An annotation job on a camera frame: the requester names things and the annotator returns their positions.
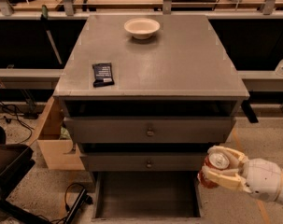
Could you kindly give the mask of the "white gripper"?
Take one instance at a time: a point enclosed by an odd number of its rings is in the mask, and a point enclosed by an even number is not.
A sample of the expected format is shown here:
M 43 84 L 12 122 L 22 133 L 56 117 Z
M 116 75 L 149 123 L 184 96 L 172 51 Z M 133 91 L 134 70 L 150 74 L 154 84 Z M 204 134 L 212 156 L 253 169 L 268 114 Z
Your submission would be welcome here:
M 283 169 L 264 159 L 253 159 L 236 149 L 213 146 L 207 153 L 219 152 L 230 161 L 228 170 L 208 166 L 201 169 L 201 184 L 208 189 L 223 187 L 244 191 L 252 198 L 265 202 L 283 203 Z

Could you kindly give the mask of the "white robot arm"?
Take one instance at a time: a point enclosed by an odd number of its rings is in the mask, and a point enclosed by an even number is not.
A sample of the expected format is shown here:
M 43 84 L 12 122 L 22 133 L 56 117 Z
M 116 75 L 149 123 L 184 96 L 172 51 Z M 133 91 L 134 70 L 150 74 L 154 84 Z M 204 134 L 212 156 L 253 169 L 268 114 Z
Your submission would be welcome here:
M 213 146 L 207 151 L 198 180 L 208 189 L 221 186 L 283 205 L 283 169 L 271 161 L 250 159 L 229 147 Z

